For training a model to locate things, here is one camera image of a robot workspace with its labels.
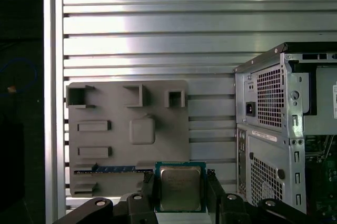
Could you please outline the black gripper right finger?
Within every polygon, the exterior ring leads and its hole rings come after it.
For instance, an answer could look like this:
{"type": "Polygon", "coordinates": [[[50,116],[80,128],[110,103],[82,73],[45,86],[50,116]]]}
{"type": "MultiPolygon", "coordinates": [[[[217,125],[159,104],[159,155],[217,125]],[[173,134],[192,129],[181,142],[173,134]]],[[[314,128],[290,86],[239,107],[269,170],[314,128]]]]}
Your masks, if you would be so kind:
{"type": "Polygon", "coordinates": [[[253,206],[238,194],[226,193],[214,171],[206,175],[206,207],[212,223],[336,223],[336,217],[319,220],[276,199],[253,206]]]}

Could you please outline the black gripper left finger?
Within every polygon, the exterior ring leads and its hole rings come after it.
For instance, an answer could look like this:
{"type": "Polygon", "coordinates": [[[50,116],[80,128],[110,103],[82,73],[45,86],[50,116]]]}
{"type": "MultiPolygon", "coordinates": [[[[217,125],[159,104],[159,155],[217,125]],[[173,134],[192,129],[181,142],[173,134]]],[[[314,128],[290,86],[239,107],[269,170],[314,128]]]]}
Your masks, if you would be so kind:
{"type": "Polygon", "coordinates": [[[158,223],[154,210],[155,174],[145,173],[142,188],[114,204],[108,198],[93,198],[56,222],[68,223],[158,223]]]}

